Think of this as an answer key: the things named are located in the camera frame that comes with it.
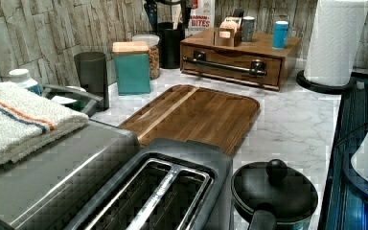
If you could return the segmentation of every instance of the striped towel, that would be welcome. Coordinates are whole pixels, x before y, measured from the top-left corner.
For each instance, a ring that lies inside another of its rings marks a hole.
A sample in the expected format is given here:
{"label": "striped towel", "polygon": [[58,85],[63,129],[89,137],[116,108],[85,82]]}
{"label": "striped towel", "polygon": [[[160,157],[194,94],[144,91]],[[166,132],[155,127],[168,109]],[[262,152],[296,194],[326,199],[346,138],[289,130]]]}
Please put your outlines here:
{"label": "striped towel", "polygon": [[87,121],[85,114],[0,82],[0,164],[16,162]]}

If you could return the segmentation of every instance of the black canister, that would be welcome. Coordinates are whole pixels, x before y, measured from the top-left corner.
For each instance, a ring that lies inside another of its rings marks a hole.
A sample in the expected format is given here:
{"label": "black canister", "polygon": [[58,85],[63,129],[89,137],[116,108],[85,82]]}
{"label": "black canister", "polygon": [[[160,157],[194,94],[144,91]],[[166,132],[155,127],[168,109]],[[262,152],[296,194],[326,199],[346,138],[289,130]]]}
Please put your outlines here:
{"label": "black canister", "polygon": [[103,98],[98,111],[109,108],[109,91],[106,69],[106,56],[102,52],[84,52],[74,56],[80,86],[88,93]]}
{"label": "black canister", "polygon": [[177,69],[180,67],[180,41],[185,33],[179,23],[176,30],[172,22],[157,24],[157,35],[160,37],[160,68]]}

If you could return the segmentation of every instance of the kitchen counter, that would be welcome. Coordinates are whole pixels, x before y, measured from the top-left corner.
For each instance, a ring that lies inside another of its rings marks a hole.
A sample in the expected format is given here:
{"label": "kitchen counter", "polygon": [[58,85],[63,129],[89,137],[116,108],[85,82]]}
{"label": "kitchen counter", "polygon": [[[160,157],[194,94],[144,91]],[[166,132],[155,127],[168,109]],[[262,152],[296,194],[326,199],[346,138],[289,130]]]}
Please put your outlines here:
{"label": "kitchen counter", "polygon": [[[162,69],[160,78],[151,81],[151,93],[148,95],[118,96],[117,85],[110,85],[110,108],[96,113],[92,119],[118,126],[168,88],[178,84],[254,98],[261,105],[260,115],[234,157],[234,172],[248,163],[278,158],[304,174],[319,195],[318,207],[310,223],[310,229],[317,229],[340,96],[319,94],[299,86],[295,81],[299,70],[291,74],[279,92],[274,92],[184,75],[178,69]],[[247,229],[248,223],[237,214],[234,222],[234,229]]]}

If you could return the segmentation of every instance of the kettle knob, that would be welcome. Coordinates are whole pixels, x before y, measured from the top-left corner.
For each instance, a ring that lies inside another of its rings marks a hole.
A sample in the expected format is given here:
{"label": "kettle knob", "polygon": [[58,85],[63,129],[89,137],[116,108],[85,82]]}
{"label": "kettle knob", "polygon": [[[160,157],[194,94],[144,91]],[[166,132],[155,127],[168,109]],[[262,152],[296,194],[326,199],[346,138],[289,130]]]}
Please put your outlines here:
{"label": "kettle knob", "polygon": [[280,183],[288,174],[288,166],[279,159],[271,160],[265,166],[265,172],[268,175],[268,181],[271,184]]}

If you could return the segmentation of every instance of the drawer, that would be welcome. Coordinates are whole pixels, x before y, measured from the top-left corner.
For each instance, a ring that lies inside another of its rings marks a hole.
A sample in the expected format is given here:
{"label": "drawer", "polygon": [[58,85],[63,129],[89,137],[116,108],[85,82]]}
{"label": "drawer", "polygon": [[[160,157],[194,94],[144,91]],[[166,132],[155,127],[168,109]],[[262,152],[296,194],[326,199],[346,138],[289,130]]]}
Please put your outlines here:
{"label": "drawer", "polygon": [[181,61],[182,58],[193,58],[194,52],[205,52],[206,61],[225,64],[229,66],[241,67],[250,69],[251,62],[254,60],[260,60],[265,63],[266,76],[265,77],[252,77],[246,73],[227,70],[211,66],[195,65],[188,62],[182,62],[182,70],[186,73],[197,73],[203,76],[212,78],[224,78],[228,81],[235,81],[240,83],[253,83],[277,86],[279,84],[279,76],[281,70],[282,61],[277,58],[259,57],[248,55],[240,52],[234,52],[230,50],[213,50],[207,48],[200,48],[188,45],[182,45],[181,47]]}

